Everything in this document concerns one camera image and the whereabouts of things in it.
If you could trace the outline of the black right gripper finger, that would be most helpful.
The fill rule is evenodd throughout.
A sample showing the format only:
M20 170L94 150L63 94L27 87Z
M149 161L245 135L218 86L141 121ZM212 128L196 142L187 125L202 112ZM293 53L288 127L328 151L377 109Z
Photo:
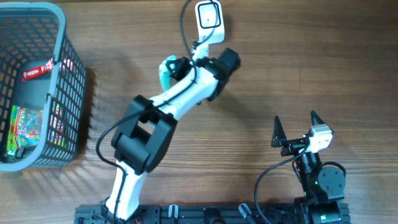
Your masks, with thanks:
M282 147L287 145L287 137L278 116L274 117L274 131L272 135L271 146Z
M310 112L310 116L313 126L325 124L325 122L319 117L319 115L314 110Z

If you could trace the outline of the teal tissue packet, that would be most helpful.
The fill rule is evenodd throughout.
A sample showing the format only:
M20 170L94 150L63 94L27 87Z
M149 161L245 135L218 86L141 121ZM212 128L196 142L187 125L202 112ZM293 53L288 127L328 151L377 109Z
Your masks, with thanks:
M167 91L172 87L172 77L171 72L166 66L166 63L169 61L176 60L175 55L168 56L160 65L159 65L159 81L163 91Z

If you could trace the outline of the red Nescafe stick sachet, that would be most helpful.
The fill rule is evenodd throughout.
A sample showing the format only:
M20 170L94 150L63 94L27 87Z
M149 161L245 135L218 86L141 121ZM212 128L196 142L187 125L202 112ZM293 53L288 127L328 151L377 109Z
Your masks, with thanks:
M35 79L44 75L47 72L51 72L55 66L54 59L50 59L45 65L40 65L38 67L31 68L22 72L22 81L26 82L28 80ZM73 70L74 63L72 60L64 58L63 62L60 64L61 71L65 71L67 68Z

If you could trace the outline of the green Haribo gummy bag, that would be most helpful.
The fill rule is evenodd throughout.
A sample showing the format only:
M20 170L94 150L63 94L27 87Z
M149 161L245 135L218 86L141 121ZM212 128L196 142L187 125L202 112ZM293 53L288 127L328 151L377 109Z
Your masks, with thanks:
M32 110L14 105L7 137L7 150L18 151L38 145L42 120L42 110Z

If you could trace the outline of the small red carton box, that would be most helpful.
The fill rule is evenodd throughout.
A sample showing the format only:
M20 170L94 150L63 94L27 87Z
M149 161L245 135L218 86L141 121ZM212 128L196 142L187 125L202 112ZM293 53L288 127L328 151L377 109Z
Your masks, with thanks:
M62 148L66 148L67 140L65 138L64 110L59 103L52 103L50 114L50 129L47 134L47 140Z

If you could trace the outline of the dark green gum pack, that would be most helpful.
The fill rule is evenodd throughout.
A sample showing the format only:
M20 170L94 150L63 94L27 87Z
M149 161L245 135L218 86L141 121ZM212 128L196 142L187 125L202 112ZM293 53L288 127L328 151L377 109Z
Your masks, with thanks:
M22 159L24 151L24 149L7 150L5 156L11 159Z

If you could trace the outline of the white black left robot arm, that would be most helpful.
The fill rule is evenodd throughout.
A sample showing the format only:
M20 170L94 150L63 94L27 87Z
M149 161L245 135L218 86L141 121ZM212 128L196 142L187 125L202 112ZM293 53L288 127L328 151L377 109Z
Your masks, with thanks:
M150 99L137 95L114 131L117 169L111 195L101 208L110 223L126 223L139 207L139 195L148 173L164 158L178 121L203 100L212 101L223 91L230 76L241 66L241 58L230 48L219 57L208 56L208 45L196 44L192 58L174 55L159 66L160 78L176 81Z

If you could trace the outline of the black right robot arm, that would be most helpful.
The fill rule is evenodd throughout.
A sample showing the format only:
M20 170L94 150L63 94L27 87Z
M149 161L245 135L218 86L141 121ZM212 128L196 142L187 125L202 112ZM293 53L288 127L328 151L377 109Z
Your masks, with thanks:
M344 223L346 170L333 161L322 162L320 151L330 146L334 131L312 111L307 134L287 139L278 116L274 118L271 146L281 147L281 156L292 156L295 175L302 185L303 197L289 206L292 223Z

